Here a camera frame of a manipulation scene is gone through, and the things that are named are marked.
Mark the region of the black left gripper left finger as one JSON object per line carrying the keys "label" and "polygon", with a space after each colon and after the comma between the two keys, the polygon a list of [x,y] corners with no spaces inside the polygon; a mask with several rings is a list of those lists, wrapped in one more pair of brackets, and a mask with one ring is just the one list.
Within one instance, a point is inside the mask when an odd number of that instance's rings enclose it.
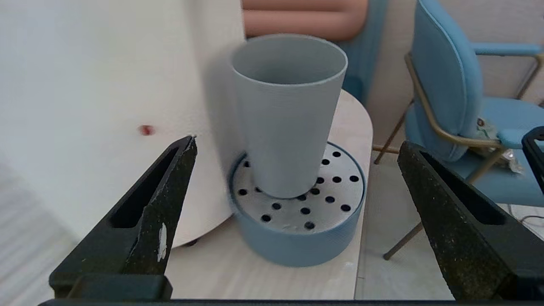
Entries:
{"label": "black left gripper left finger", "polygon": [[193,136],[165,149],[50,274],[54,298],[171,298],[164,273],[197,154]]}

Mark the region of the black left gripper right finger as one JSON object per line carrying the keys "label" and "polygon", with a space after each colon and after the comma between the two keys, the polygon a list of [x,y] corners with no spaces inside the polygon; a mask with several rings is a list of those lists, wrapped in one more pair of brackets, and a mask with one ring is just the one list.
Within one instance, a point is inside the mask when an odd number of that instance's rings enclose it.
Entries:
{"label": "black left gripper right finger", "polygon": [[455,300],[543,300],[541,238],[423,147],[397,161]]}

